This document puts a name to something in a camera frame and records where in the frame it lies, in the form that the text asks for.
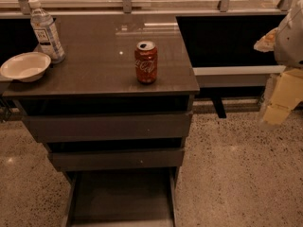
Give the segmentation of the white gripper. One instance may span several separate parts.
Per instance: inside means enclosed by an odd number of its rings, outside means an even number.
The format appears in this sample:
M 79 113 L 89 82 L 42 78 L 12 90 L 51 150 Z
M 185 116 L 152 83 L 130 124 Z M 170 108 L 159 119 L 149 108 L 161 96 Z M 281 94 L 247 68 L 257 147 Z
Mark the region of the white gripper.
M 290 9 L 278 28 L 256 41 L 254 49 L 263 53 L 274 50 L 278 64 L 296 67 L 271 75 L 266 83 L 262 121 L 278 126 L 303 101 L 303 0 Z

